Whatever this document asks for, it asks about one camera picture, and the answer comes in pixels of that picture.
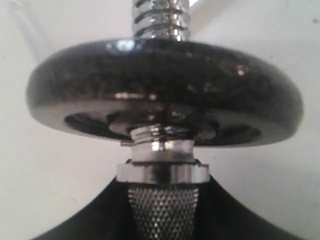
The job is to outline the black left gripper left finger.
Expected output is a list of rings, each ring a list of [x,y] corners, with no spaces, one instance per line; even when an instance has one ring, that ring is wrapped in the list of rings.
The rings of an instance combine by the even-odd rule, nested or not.
[[[128,184],[113,179],[78,213],[36,240],[136,240]]]

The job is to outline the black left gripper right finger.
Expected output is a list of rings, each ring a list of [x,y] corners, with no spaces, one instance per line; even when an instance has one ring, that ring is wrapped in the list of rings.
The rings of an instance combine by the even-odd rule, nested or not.
[[[212,176],[198,187],[193,240],[301,240],[255,214]]]

